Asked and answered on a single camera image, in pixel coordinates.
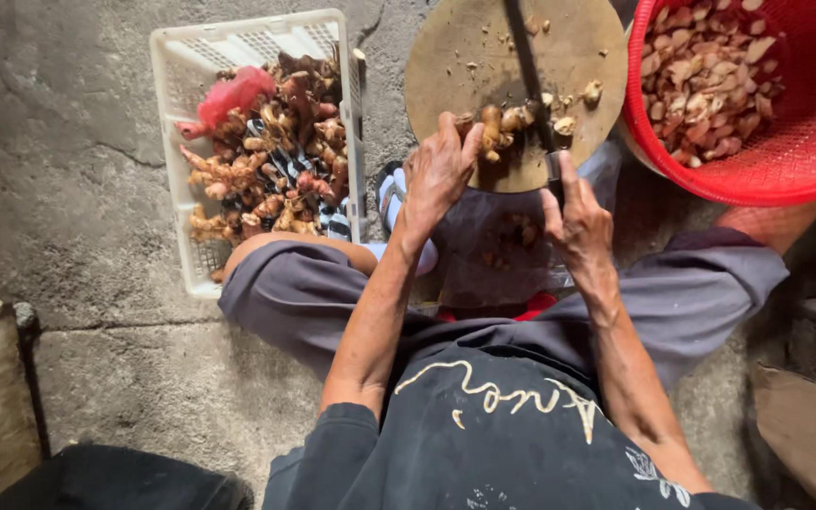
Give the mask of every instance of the round cutting board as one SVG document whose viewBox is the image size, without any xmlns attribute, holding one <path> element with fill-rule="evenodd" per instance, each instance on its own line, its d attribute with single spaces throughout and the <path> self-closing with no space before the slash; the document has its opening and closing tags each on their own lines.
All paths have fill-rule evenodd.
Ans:
<svg viewBox="0 0 816 510">
<path fill-rule="evenodd" d="M 628 56 L 622 24 L 606 0 L 522 0 L 522 13 L 538 33 L 531 36 L 543 92 L 553 94 L 552 116 L 572 116 L 578 127 L 569 149 L 582 164 L 606 140 L 625 99 Z M 542 24 L 550 21 L 544 32 Z M 501 37 L 508 40 L 501 42 Z M 472 111 L 487 105 L 524 104 L 527 97 L 518 57 L 499 0 L 441 0 L 414 37 L 405 67 L 405 109 L 417 139 L 436 133 L 443 111 Z M 596 108 L 579 98 L 592 80 L 603 82 Z M 573 96 L 565 108 L 561 99 Z M 515 136 L 501 161 L 482 158 L 470 186 L 521 192 L 547 181 L 544 152 L 535 130 Z M 557 146 L 568 145 L 568 138 Z"/>
</svg>

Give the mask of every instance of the gray pants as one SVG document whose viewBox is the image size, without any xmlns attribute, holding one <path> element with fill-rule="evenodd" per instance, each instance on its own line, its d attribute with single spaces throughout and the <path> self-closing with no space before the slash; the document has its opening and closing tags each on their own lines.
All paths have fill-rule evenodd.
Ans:
<svg viewBox="0 0 816 510">
<path fill-rule="evenodd" d="M 662 252 L 621 272 L 619 287 L 641 342 L 669 388 L 760 309 L 788 275 L 771 249 L 737 230 L 714 227 L 676 235 Z M 229 320 L 288 352 L 322 380 L 366 284 L 367 276 L 338 249 L 276 241 L 235 267 L 219 304 Z M 595 374 L 587 309 L 577 294 L 524 322 L 444 322 L 409 310 L 395 370 L 453 342 L 516 346 L 588 377 Z"/>
</svg>

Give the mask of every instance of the hand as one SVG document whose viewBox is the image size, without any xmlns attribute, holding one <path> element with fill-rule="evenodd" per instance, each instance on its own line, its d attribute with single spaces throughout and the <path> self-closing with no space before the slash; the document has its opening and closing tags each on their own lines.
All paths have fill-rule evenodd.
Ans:
<svg viewBox="0 0 816 510">
<path fill-rule="evenodd" d="M 444 111 L 439 132 L 424 140 L 404 163 L 408 192 L 399 215 L 405 226 L 424 241 L 459 201 L 474 172 L 482 137 L 483 124 L 477 123 L 462 146 L 455 115 Z"/>
<path fill-rule="evenodd" d="M 559 155 L 565 210 L 560 212 L 556 197 L 540 190 L 548 238 L 559 250 L 562 260 L 585 298 L 589 294 L 617 291 L 618 275 L 611 258 L 613 217 L 596 203 L 590 183 L 575 173 L 568 151 Z"/>
</svg>

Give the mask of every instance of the foot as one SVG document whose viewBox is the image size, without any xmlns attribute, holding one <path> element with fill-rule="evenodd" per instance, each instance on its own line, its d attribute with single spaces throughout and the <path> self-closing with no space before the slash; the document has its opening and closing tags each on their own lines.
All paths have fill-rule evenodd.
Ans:
<svg viewBox="0 0 816 510">
<path fill-rule="evenodd" d="M 393 166 L 395 166 L 393 163 L 386 165 L 386 168 L 381 170 L 379 175 L 377 175 L 377 179 L 383 179 L 382 182 L 377 184 L 378 193 L 376 199 L 377 203 L 379 204 L 380 216 L 383 222 L 382 224 L 385 227 L 387 234 L 392 231 L 392 227 L 395 225 L 395 218 L 398 217 L 399 210 L 402 208 L 402 201 L 399 199 L 398 195 L 393 192 L 394 190 L 390 191 L 390 188 L 392 186 L 396 186 L 402 191 L 402 196 L 404 196 L 404 192 L 407 191 L 405 186 L 404 170 L 402 169 L 401 165 L 392 170 L 391 168 Z M 384 243 L 368 243 L 362 244 L 362 246 L 371 250 L 378 261 L 383 256 L 383 251 L 386 248 Z M 424 250 L 421 252 L 421 260 L 417 264 L 416 274 L 422 275 L 432 271 L 438 260 L 439 253 L 437 252 L 434 243 L 427 239 L 427 242 L 424 245 Z"/>
</svg>

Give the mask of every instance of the white plastic crate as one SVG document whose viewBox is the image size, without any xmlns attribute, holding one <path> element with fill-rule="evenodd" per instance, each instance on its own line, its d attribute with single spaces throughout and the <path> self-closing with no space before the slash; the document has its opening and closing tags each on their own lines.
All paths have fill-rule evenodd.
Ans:
<svg viewBox="0 0 816 510">
<path fill-rule="evenodd" d="M 197 121 L 197 105 L 216 81 L 216 72 L 232 66 L 275 62 L 280 50 L 295 57 L 333 56 L 332 44 L 341 55 L 343 99 L 339 104 L 346 126 L 348 146 L 349 197 L 346 215 L 352 241 L 366 236 L 364 144 L 360 139 L 361 87 L 358 65 L 348 50 L 346 18 L 336 9 L 323 9 L 277 17 L 228 23 L 161 28 L 150 37 L 156 97 L 160 108 L 162 144 L 175 214 L 181 272 L 187 293 L 198 298 L 218 298 L 221 286 L 210 280 L 210 272 L 225 264 L 231 244 L 224 240 L 203 243 L 190 238 L 187 217 L 201 202 L 207 214 L 217 214 L 220 203 L 211 201 L 202 190 L 187 185 L 190 167 L 178 145 L 193 152 L 212 155 L 210 140 L 186 141 L 175 128 L 178 121 Z"/>
</svg>

